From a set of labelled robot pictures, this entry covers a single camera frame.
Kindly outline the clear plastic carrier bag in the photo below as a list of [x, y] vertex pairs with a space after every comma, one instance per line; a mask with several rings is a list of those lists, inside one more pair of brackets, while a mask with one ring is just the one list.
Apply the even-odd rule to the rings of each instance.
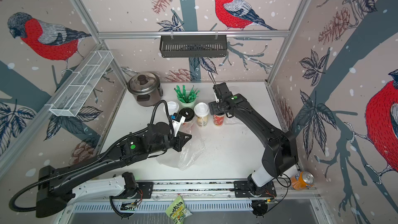
[[166, 154], [157, 157], [156, 161], [159, 164], [180, 170], [186, 170], [194, 165], [205, 152], [205, 143], [200, 130], [195, 124], [190, 128], [183, 129], [184, 133], [192, 135], [192, 139], [183, 146], [182, 151], [176, 152], [170, 149]]

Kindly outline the black lid red cup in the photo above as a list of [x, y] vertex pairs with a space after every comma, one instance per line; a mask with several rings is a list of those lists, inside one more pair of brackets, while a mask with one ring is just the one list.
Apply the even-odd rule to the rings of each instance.
[[195, 117], [194, 110], [188, 107], [185, 107], [179, 111], [179, 115], [185, 117], [183, 126], [190, 127], [193, 124], [193, 119]]
[[225, 113], [214, 114], [213, 115], [213, 123], [215, 126], [222, 126], [224, 123]]

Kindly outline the white lid cup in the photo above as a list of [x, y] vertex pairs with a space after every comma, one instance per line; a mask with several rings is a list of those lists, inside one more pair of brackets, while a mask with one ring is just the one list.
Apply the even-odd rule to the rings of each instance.
[[167, 102], [167, 109], [168, 109], [168, 113], [166, 112], [166, 107], [163, 107], [164, 112], [166, 113], [166, 115], [171, 119], [176, 121], [178, 113], [179, 113], [179, 104], [177, 102], [174, 101], [168, 101]]
[[200, 102], [194, 107], [199, 127], [205, 127], [208, 123], [209, 107], [206, 103]]

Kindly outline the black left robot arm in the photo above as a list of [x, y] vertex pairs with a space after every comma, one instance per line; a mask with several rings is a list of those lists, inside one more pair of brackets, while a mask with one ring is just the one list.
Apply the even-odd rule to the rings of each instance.
[[[44, 218], [64, 210], [72, 200], [78, 197], [83, 184], [109, 171], [130, 166], [134, 163], [165, 154], [169, 149], [180, 152], [192, 138], [190, 134], [176, 131], [174, 116], [168, 116], [167, 122], [155, 123], [159, 101], [144, 129], [129, 133], [111, 144], [105, 152], [72, 166], [55, 169], [46, 166], [39, 172], [39, 181], [24, 187], [9, 201], [14, 212], [35, 212], [36, 217]], [[37, 188], [36, 205], [17, 206], [16, 200], [29, 190]]]

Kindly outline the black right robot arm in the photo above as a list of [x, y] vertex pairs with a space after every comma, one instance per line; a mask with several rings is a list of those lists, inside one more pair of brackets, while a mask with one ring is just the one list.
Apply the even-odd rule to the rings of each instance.
[[212, 115], [226, 114], [244, 123], [264, 147], [262, 166], [247, 179], [254, 196], [265, 193], [266, 185], [298, 163], [296, 139], [292, 132], [276, 128], [262, 117], [241, 94], [233, 94], [226, 83], [215, 84], [216, 100], [208, 104]]

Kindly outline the spare clear plastic bag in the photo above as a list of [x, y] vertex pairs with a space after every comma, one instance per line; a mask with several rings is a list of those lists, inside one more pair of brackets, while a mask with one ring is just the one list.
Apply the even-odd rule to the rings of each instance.
[[231, 106], [231, 109], [225, 114], [228, 118], [236, 117], [246, 125], [254, 120], [252, 112], [246, 106], [248, 102], [241, 94], [233, 94], [231, 99], [227, 99], [227, 101]]

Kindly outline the green straws bundle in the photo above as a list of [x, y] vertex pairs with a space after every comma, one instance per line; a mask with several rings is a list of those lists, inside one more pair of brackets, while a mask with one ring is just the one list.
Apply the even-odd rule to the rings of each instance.
[[176, 92], [177, 99], [181, 103], [185, 104], [193, 103], [197, 99], [200, 92], [199, 89], [195, 89], [194, 87], [192, 87], [192, 89], [188, 91], [185, 85], [183, 85], [181, 88], [177, 85], [174, 88], [174, 91]]

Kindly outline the silver rice cooker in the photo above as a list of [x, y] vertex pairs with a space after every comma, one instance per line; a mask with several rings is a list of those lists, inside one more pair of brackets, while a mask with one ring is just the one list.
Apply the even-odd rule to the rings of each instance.
[[138, 73], [132, 77], [127, 83], [127, 89], [143, 107], [154, 106], [163, 97], [160, 79], [151, 72]]

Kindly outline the green snack packet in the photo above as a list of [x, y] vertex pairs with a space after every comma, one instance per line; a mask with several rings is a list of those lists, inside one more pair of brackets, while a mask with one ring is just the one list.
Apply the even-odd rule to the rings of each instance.
[[172, 204], [165, 210], [165, 213], [174, 224], [183, 224], [185, 219], [192, 215], [192, 213], [186, 208], [180, 195], [178, 195]]

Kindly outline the orange soda can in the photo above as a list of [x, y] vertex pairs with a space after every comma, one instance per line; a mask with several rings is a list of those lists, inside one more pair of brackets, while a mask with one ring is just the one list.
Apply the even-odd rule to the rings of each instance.
[[314, 185], [314, 176], [310, 172], [299, 172], [291, 177], [292, 187], [295, 190], [304, 190]]

